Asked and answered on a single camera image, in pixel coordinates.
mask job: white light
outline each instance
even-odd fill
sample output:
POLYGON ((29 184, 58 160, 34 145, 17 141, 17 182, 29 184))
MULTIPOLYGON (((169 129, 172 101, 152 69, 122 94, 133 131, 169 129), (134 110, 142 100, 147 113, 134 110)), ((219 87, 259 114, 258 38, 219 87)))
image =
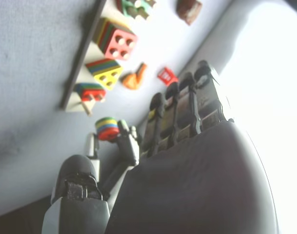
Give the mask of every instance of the white light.
POLYGON ((276 3, 255 8, 220 81, 262 159, 282 233, 297 234, 296 13, 276 3))

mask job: orange toy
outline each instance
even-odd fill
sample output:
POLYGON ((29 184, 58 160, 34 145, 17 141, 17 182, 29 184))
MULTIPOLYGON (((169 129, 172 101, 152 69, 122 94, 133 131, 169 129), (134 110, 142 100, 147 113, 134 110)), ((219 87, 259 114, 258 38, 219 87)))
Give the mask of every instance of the orange toy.
POLYGON ((130 75, 127 75, 124 80, 123 80, 123 85, 129 89, 136 90, 140 88, 143 78, 144 78, 144 73, 147 69, 147 65, 143 63, 138 71, 137 74, 133 73, 130 75))

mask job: shape sorting toy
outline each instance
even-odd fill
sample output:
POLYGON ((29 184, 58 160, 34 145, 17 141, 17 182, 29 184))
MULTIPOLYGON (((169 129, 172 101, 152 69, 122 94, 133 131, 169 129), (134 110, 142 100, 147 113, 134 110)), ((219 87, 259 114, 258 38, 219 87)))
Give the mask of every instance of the shape sorting toy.
POLYGON ((94 79, 108 90, 113 89, 123 71, 123 68, 115 60, 108 58, 88 63, 86 67, 94 79))
POLYGON ((94 42, 108 59, 127 60, 132 52, 137 36, 126 26, 102 18, 96 30, 94 42))
POLYGON ((150 18, 148 11, 156 6, 154 0, 116 0, 118 10, 126 17, 136 20, 141 17, 145 20, 150 18))
POLYGON ((82 101, 101 101, 105 97, 105 90, 99 84, 95 83, 80 83, 75 86, 75 92, 78 93, 82 101))
POLYGON ((99 119, 95 127, 99 140, 113 140, 119 134, 117 121, 112 117, 99 119))
POLYGON ((165 67, 159 74, 158 78, 165 83, 166 86, 169 86, 173 82, 178 82, 178 78, 175 76, 173 71, 165 67))

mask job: multicolored ring stack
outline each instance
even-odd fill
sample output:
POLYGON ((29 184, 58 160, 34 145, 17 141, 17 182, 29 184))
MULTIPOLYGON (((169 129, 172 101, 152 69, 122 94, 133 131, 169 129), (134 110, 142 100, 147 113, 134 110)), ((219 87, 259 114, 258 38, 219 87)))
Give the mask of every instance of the multicolored ring stack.
POLYGON ((113 140, 119 134, 117 121, 111 117, 99 119, 95 123, 95 128, 99 140, 113 140))

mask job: toy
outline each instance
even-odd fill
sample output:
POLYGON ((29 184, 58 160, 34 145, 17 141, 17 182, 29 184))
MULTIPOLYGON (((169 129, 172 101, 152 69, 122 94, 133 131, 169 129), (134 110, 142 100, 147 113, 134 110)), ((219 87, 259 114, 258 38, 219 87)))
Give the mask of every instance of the toy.
POLYGON ((178 82, 178 78, 175 76, 173 71, 165 67, 159 74, 158 78, 165 83, 166 86, 169 86, 173 82, 178 82))
POLYGON ((202 3, 197 0, 179 0, 177 13, 188 25, 197 18, 201 11, 202 3))
POLYGON ((103 18, 96 31, 99 34, 93 40, 106 58, 128 60, 137 42, 137 36, 128 27, 103 18))
POLYGON ((112 117, 99 119, 95 123, 97 137, 99 140, 111 141, 119 134, 117 121, 112 117))
POLYGON ((86 64, 86 67, 93 75, 94 79, 108 90, 112 90, 123 68, 111 59, 103 59, 86 64))
POLYGON ((81 105, 88 116, 92 116, 92 108, 95 101, 105 101, 105 90, 96 83, 79 83, 74 88, 81 99, 81 105))
POLYGON ((142 84, 144 73, 147 67, 148 66, 145 63, 143 63, 137 74, 129 74, 124 78, 123 85, 129 89, 138 89, 142 84))
POLYGON ((133 0, 116 0, 118 10, 126 17, 132 17, 136 20, 144 18, 149 19, 148 11, 154 8, 156 3, 154 0, 140 0, 133 3, 133 0))

